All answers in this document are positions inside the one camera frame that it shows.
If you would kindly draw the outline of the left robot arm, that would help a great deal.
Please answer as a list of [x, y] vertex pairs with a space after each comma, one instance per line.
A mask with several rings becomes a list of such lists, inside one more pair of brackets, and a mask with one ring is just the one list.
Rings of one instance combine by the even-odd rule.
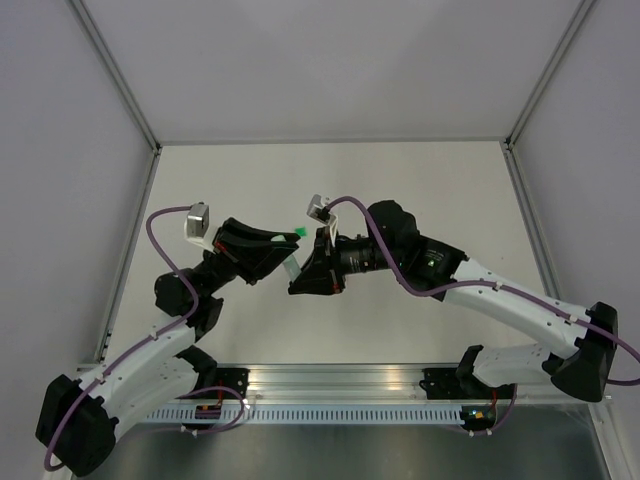
[[46, 448], [46, 471], [91, 474], [125, 434], [174, 399], [236, 400], [238, 413], [222, 430], [234, 427], [245, 412], [244, 393], [220, 380], [217, 362], [197, 344], [220, 316], [224, 302], [215, 292], [237, 278], [249, 285], [264, 279], [292, 256], [300, 236], [234, 218], [211, 226], [202, 204], [180, 211], [185, 238], [202, 249], [202, 261], [180, 269], [160, 250], [170, 270], [155, 282], [155, 304], [169, 321], [81, 376], [60, 375], [48, 385], [35, 431]]

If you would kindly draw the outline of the light green highlighter pen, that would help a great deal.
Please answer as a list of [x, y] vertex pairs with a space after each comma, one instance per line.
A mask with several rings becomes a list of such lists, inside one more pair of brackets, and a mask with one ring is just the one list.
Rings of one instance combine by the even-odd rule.
[[301, 268], [296, 260], [296, 258], [294, 256], [290, 256], [289, 258], [287, 258], [284, 262], [283, 262], [283, 266], [287, 272], [287, 275], [289, 277], [289, 280], [291, 282], [295, 281], [296, 278], [300, 275], [301, 273]]

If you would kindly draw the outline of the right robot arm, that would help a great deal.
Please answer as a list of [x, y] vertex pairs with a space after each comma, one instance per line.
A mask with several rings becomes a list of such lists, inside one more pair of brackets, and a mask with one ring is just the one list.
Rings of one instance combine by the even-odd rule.
[[314, 195], [307, 214], [322, 226], [289, 294], [337, 295], [350, 275], [389, 270], [412, 296], [474, 310], [533, 339], [516, 347], [468, 347], [455, 370], [464, 395], [550, 382], [577, 400], [603, 399], [617, 349], [613, 307], [598, 302], [587, 308], [527, 290], [464, 251], [421, 235], [415, 217], [393, 200], [369, 207], [353, 197], [342, 200], [363, 214], [366, 235], [339, 234], [332, 210], [338, 203]]

